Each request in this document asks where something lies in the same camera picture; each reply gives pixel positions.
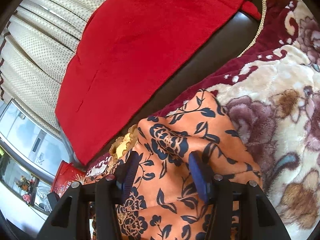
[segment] red gift bag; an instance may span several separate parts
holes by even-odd
[[[59,197],[62,197],[72,182],[79,181],[83,184],[85,175],[86,173],[75,168],[73,163],[62,161],[52,183],[50,192],[54,191]]]

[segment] gold lace trim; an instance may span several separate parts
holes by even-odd
[[[261,31],[263,30],[263,25],[264,25],[264,19],[266,17],[266,12],[267,12],[267,0],[262,0],[262,15],[261,15],[261,21],[260,21],[260,25],[259,25],[257,34],[253,38],[253,40],[251,41],[249,46],[246,47],[245,50],[238,57],[241,57],[242,54],[244,54],[249,48],[251,48],[256,43],[257,37],[260,35]]]

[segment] floral blanket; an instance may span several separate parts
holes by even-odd
[[[307,239],[319,221],[319,66],[320,29],[303,1],[263,0],[248,48],[154,114],[179,113],[199,89],[216,95],[292,240]]]

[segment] brown leather sofa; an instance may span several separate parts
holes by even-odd
[[[320,9],[317,4],[313,0],[303,1],[320,20]],[[262,12],[262,0],[252,0],[252,2]],[[237,57],[250,44],[258,27],[257,20],[243,12],[237,12],[153,95],[97,156],[107,152],[115,139],[125,135],[129,127],[160,110],[189,86],[198,83],[227,61]]]

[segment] curtain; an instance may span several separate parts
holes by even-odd
[[[85,25],[105,0],[23,0],[0,36],[1,99],[60,137],[55,107]]]

